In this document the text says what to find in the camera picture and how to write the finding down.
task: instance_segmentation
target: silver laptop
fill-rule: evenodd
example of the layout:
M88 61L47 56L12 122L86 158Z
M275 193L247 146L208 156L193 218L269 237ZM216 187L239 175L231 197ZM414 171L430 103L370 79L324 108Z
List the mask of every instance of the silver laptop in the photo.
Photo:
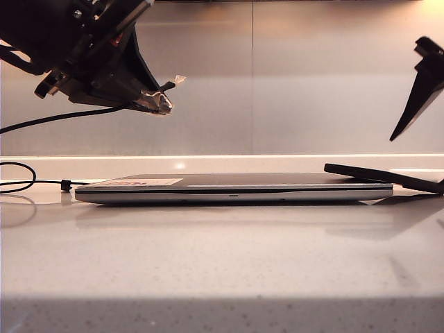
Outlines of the silver laptop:
M330 173L138 175L76 189L77 200L105 204L376 200L392 194L392 184Z

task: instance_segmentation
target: screw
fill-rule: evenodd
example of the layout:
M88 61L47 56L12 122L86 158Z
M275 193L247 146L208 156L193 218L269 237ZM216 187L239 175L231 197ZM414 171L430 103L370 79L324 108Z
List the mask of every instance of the screw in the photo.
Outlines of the screw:
M82 15L83 15L83 13L82 13L82 11L81 10L76 10L76 11L74 11L74 17L76 18L76 19L81 19L82 18Z

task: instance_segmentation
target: white sticker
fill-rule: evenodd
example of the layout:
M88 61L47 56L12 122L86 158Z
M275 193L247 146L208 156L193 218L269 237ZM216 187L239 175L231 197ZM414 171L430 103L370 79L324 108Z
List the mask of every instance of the white sticker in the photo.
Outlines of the white sticker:
M145 179L114 179L106 182L99 182L98 186L171 186L180 182L183 178L145 178Z

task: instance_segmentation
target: black cord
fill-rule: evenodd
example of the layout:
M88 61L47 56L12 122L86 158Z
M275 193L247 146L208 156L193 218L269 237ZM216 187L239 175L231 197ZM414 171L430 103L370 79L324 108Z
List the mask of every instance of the black cord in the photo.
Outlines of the black cord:
M33 175L33 179L31 181L26 182L27 185L24 187L20 187L19 189L10 189L8 191L0 191L0 194L21 192L21 191L24 191L25 189L30 188L31 186L33 186L35 184L35 181L37 180L37 174L35 173L34 169L31 168L29 165L26 165L23 163L18 163L18 162L2 162L2 163L0 163L0 166L2 166L2 165L14 165L16 167L25 168L26 170L31 172L31 174Z
M95 116L98 114L117 112L117 111L126 109L127 107L128 107L128 104L116 106L116 107L108 108L108 109L58 114L57 116L51 116L51 117L46 117L46 118L41 118L41 119L36 119L36 120L31 120L31 121L25 121L24 123L16 123L15 125L11 125L11 126L0 129L0 134L4 134L4 133L10 132L12 130L18 130L18 129L24 128L24 127L38 125L40 123L48 123L50 121L56 121L56 120L62 120L62 119L68 119L68 118Z
M69 190L72 188L71 185L88 185L87 182L72 182L70 180L61 180L61 181L37 180L36 172L29 165L26 165L23 163L18 163L18 162L2 162L2 163L0 163L0 166L3 166L3 165L13 165L16 167L25 168L32 173L33 179L32 180L25 180L25 181L17 181L17 182L2 182L2 183L0 183L0 186L22 185L22 184L27 184L27 185L24 187L20 187L19 189L10 189L7 191L0 191L0 194L10 194L10 193L21 192L21 191L24 191L25 189L30 188L31 186L33 186L34 184L37 184L37 183L38 184L60 184L61 190L65 191L65 192L69 192Z

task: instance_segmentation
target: quartz countertop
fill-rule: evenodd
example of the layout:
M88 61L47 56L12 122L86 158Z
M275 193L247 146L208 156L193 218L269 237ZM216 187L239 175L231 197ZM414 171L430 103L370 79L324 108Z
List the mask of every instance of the quartz countertop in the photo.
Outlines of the quartz countertop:
M1 202L2 332L444 332L441 196Z

